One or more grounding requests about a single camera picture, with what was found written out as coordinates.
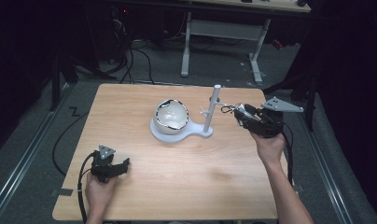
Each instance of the white pole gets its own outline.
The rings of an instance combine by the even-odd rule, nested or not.
[[[215,105],[217,104],[217,98],[218,98],[218,93],[220,92],[220,88],[221,86],[218,84],[215,85],[214,87],[214,91],[211,97],[211,102],[209,103],[209,109],[208,109],[208,112],[206,113],[206,121],[203,126],[203,131],[205,133],[208,132],[209,126],[211,125],[211,120],[212,120],[213,113],[215,111]]]

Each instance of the white mount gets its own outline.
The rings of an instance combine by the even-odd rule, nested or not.
[[[212,97],[210,99],[209,103],[209,108],[208,110],[203,110],[201,108],[201,113],[205,115],[206,121],[204,124],[199,124],[194,121],[192,121],[190,118],[188,118],[188,124],[186,127],[182,130],[180,133],[176,134],[165,134],[162,133],[157,126],[154,124],[154,120],[151,119],[150,121],[150,130],[153,133],[153,135],[159,139],[162,142],[165,143],[176,143],[180,142],[183,139],[187,138],[188,136],[191,135],[197,135],[203,138],[208,138],[212,135],[213,133],[213,128],[210,126],[212,116],[215,112],[215,106],[216,105],[226,105],[226,104],[221,104],[219,103],[218,100],[218,94],[220,92],[220,85],[215,85]]]
[[[280,100],[273,97],[271,100],[266,101],[261,104],[262,107],[273,110],[273,111],[283,111],[283,112],[303,112],[304,108],[292,105],[288,102]]]

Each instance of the white desk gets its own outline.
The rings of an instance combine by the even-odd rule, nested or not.
[[[220,4],[234,7],[252,7],[262,8],[268,10],[283,10],[289,12],[305,12],[308,13],[311,9],[306,5],[305,7],[297,6],[297,1],[290,0],[270,0],[260,1],[254,0],[252,3],[243,3],[240,0],[190,0],[189,3],[200,2],[207,4]],[[264,38],[267,34],[268,27],[271,20],[267,19],[263,25],[244,25],[237,23],[227,23],[218,21],[203,21],[192,20],[191,13],[188,13],[187,28],[186,28],[186,45],[183,52],[183,62],[181,76],[187,77],[189,75],[189,41],[191,35],[207,35],[215,37],[225,37],[233,39],[242,39],[256,41],[256,47],[253,53],[249,54],[249,61],[252,67],[253,76],[257,84],[262,83],[261,73],[258,69],[258,54],[263,44]]]

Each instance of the wooden tabletop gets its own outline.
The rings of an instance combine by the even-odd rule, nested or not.
[[[208,4],[219,4],[224,6],[234,6],[234,7],[253,7],[269,10],[280,10],[288,12],[304,12],[308,13],[311,8],[306,4],[304,7],[299,7],[297,5],[297,0],[270,0],[261,1],[253,0],[251,3],[243,3],[241,0],[190,0],[191,2],[200,2]]]
[[[100,86],[63,182],[74,189],[59,196],[53,217],[81,220],[77,178],[85,158],[99,144],[116,150],[114,164],[130,158],[129,171],[119,177],[108,220],[238,220],[276,218],[276,209],[255,141],[232,114],[216,106],[209,138],[189,136],[166,144],[149,128],[154,109],[165,99],[181,101],[190,118],[204,123],[213,87],[118,85]],[[259,107],[257,89],[221,88],[220,101]],[[286,172],[286,159],[282,158]]]

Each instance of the round base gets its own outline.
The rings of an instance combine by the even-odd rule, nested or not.
[[[162,142],[165,143],[176,143],[180,142],[183,139],[187,138],[191,135],[197,135],[203,138],[208,138],[212,135],[213,129],[212,127],[209,127],[208,132],[203,131],[203,124],[198,124],[191,119],[188,119],[188,124],[186,127],[182,130],[180,133],[176,134],[165,134],[160,132],[160,130],[157,128],[157,126],[154,124],[153,119],[150,121],[150,130],[153,133],[153,135],[159,139]]]

